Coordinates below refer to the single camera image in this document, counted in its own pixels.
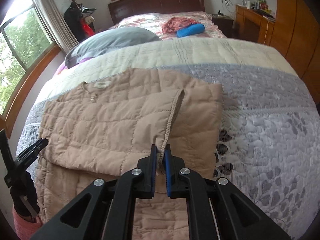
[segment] dark wooden nightstand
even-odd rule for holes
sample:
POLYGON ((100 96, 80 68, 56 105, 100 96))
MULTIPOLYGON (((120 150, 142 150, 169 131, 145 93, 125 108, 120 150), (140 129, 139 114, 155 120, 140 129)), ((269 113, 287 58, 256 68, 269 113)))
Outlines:
POLYGON ((219 27, 227 38, 232 38, 233 19, 231 17, 212 14, 212 22, 219 27))

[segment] dark wooden headboard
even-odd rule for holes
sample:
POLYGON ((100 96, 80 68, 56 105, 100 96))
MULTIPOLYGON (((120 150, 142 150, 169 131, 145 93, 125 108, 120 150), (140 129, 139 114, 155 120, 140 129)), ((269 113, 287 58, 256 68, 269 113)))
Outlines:
POLYGON ((143 13, 204 12, 204 0, 119 0, 108 6, 114 24, 143 13))

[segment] silver bolt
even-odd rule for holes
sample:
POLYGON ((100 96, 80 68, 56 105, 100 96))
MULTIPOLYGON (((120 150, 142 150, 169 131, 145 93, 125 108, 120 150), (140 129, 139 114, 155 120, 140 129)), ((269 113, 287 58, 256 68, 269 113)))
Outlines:
POLYGON ((131 171, 131 173, 132 173, 132 175, 140 175, 140 174, 142 173, 142 170, 140 170, 140 169, 133 169, 133 170, 131 171))
POLYGON ((95 186, 102 186, 104 184, 104 180, 103 179, 96 179, 93 184, 95 186))
POLYGON ((182 168, 182 169, 180 170, 180 173, 181 173, 181 174, 184 174, 184 175, 187 175, 187 174, 190 173, 190 169, 188 169, 188 168, 182 168))
POLYGON ((218 183, 220 185, 227 185, 228 184, 228 180, 226 178, 220 178, 220 179, 218 179, 218 183))

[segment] clothing label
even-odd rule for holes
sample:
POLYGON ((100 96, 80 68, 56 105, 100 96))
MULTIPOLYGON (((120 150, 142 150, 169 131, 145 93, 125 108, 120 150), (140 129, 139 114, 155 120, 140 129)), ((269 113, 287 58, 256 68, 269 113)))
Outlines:
POLYGON ((94 87, 98 89, 102 89, 102 88, 106 88, 110 84, 111 84, 111 81, 98 81, 94 84, 94 87))

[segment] gray blanket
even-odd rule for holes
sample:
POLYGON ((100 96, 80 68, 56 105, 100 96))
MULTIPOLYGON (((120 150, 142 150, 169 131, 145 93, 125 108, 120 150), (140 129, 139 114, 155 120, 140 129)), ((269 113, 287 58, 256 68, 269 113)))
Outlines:
MULTIPOLYGON (((292 239, 302 236, 320 207, 320 118, 305 84, 256 66, 161 68, 222 83, 224 111, 212 178, 228 178, 292 239)), ((44 102, 31 109, 18 153, 36 141, 43 109, 44 102)), ((29 169, 33 176, 35 167, 29 169)))

